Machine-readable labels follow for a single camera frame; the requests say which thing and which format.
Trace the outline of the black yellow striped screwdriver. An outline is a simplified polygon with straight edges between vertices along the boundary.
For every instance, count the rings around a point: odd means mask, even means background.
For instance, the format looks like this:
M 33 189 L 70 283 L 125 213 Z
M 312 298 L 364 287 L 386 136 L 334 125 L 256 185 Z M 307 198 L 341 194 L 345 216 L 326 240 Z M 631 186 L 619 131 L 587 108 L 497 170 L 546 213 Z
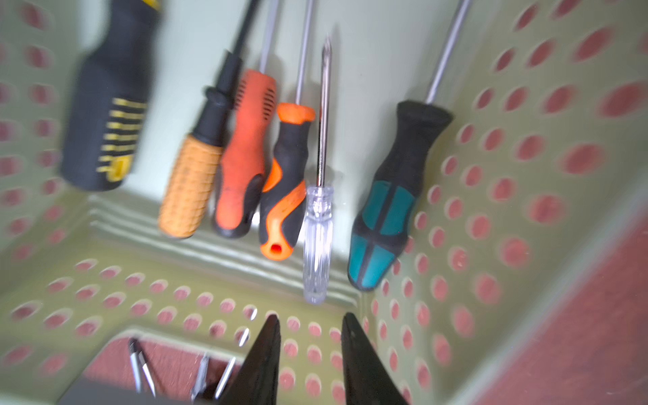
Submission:
M 101 43 L 79 69 L 60 172 L 77 189 L 105 192 L 130 173 L 153 82 L 160 1 L 113 1 Z

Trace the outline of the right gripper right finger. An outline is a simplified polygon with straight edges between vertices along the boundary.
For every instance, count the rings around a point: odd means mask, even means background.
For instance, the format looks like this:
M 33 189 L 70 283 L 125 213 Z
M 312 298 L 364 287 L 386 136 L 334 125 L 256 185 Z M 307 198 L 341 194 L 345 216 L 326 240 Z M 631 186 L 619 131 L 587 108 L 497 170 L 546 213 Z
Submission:
M 348 405 L 408 405 L 352 312 L 344 315 L 341 345 Z

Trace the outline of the yellow handled screwdriver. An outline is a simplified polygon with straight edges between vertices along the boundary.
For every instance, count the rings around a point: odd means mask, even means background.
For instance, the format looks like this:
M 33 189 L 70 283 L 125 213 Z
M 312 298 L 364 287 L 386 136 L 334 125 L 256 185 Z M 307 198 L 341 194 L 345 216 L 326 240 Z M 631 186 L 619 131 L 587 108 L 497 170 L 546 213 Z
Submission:
M 172 238 L 193 236 L 206 213 L 241 75 L 243 48 L 258 5 L 258 1 L 248 3 L 234 49 L 226 52 L 215 85 L 205 89 L 197 123 L 175 161 L 158 217 L 160 231 Z

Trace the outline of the orange black curved screwdriver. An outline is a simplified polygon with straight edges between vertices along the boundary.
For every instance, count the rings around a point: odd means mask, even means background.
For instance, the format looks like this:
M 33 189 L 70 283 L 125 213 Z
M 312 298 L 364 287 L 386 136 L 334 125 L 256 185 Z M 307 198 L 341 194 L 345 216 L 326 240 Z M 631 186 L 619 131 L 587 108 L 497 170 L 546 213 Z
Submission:
M 278 138 L 260 202 L 260 249 L 273 261 L 283 261 L 292 255 L 305 215 L 308 135 L 316 112 L 302 103 L 302 96 L 314 4 L 306 3 L 295 101 L 278 106 Z

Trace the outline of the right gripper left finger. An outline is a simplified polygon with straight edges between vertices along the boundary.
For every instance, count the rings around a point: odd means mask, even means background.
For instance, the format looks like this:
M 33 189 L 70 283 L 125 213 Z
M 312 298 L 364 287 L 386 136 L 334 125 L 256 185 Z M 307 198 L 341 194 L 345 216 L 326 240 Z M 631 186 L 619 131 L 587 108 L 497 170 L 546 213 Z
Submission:
M 281 349 L 280 322 L 267 318 L 236 379 L 217 404 L 275 405 Z

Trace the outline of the clear handled screwdriver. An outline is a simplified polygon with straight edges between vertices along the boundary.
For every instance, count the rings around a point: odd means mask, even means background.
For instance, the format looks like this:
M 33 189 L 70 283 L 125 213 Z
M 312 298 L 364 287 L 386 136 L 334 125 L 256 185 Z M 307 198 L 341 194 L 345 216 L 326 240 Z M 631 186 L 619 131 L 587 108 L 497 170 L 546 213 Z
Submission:
M 304 245 L 304 297 L 312 305 L 321 305 L 327 297 L 332 261 L 332 206 L 334 188 L 327 185 L 327 141 L 332 70 L 332 41 L 327 37 L 322 47 L 320 116 L 318 128 L 317 179 L 307 188 Z

